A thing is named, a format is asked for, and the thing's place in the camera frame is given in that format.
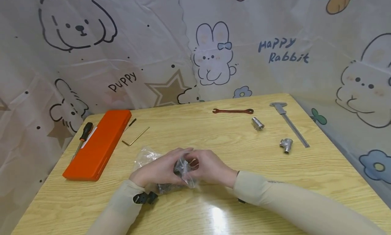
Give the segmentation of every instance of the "left hand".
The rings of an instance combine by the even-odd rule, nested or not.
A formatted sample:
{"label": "left hand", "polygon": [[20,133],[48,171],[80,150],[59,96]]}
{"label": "left hand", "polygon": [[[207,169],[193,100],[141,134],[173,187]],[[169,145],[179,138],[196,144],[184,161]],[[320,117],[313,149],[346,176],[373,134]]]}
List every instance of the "left hand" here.
{"label": "left hand", "polygon": [[130,175],[129,180],[143,188],[149,183],[186,185],[185,181],[173,173],[173,168],[184,153],[191,152],[192,150],[193,148],[177,148],[172,150],[134,171]]}

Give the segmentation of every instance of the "bow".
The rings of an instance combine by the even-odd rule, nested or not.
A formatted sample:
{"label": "bow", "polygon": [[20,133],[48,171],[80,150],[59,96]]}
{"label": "bow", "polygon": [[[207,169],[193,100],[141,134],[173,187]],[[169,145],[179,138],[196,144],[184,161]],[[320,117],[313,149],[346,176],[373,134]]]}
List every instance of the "bow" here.
{"label": "bow", "polygon": [[232,43],[231,42],[227,42],[227,43],[219,43],[218,44],[218,49],[219,50],[223,50],[223,49],[228,49],[228,50],[231,50],[232,48]]}

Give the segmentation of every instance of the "printed backdrop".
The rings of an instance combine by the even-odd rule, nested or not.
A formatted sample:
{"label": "printed backdrop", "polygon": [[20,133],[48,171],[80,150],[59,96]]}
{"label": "printed backdrop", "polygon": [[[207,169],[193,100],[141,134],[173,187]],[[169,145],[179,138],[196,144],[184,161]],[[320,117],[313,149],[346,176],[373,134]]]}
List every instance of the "printed backdrop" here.
{"label": "printed backdrop", "polygon": [[0,234],[83,119],[290,93],[391,207],[389,0],[0,0]]}

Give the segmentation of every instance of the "arm sleeve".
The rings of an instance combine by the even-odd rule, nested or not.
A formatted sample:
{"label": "arm sleeve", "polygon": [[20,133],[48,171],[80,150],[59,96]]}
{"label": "arm sleeve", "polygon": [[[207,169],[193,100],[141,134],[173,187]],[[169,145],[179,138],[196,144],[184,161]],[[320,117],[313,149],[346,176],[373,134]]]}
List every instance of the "arm sleeve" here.
{"label": "arm sleeve", "polygon": [[332,199],[247,171],[239,172],[234,194],[277,213],[311,235],[386,235],[369,219]]}
{"label": "arm sleeve", "polygon": [[133,197],[143,192],[144,188],[132,181],[124,181],[111,197],[105,210],[90,227],[87,235],[125,235],[142,206],[134,203]]}

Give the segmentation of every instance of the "orange plastic box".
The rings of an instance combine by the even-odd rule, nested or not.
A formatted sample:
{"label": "orange plastic box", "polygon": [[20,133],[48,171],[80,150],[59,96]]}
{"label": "orange plastic box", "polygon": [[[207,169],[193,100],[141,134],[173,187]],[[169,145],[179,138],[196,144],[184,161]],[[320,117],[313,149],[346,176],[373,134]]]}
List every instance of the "orange plastic box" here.
{"label": "orange plastic box", "polygon": [[131,116],[129,110],[107,111],[62,176],[73,181],[99,180]]}

